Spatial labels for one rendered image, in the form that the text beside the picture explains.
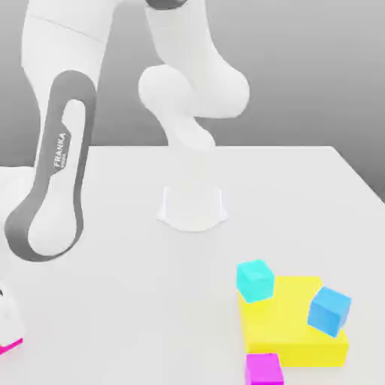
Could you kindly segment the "small magenta cube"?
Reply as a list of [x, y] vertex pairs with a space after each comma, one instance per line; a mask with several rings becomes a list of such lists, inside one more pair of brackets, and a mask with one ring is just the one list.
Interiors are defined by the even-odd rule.
[[247, 354], [245, 385], [284, 385], [278, 355], [276, 353]]

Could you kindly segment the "large yellow box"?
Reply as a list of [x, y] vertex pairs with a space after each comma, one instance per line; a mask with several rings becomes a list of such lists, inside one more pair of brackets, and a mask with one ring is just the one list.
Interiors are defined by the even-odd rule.
[[344, 366], [346, 333], [333, 338], [308, 325], [311, 300], [322, 284], [317, 276], [277, 276], [270, 299], [247, 303], [238, 294], [245, 353], [276, 353], [289, 368]]

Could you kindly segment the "small cyan cube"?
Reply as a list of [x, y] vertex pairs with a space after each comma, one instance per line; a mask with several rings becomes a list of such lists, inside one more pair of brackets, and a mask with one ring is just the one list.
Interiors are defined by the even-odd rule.
[[270, 299], [274, 295], [275, 276], [262, 259], [242, 262], [236, 268], [236, 287], [246, 303]]

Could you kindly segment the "small blue cube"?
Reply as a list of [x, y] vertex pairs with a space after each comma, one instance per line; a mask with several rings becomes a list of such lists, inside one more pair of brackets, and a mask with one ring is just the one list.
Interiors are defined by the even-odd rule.
[[311, 300], [308, 325], [336, 338], [347, 321], [351, 302], [351, 297], [322, 286]]

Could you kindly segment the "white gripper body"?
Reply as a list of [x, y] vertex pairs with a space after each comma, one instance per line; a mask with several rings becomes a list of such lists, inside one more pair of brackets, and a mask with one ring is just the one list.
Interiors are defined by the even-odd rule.
[[16, 302], [0, 296], [0, 347], [19, 341], [24, 335], [25, 327]]

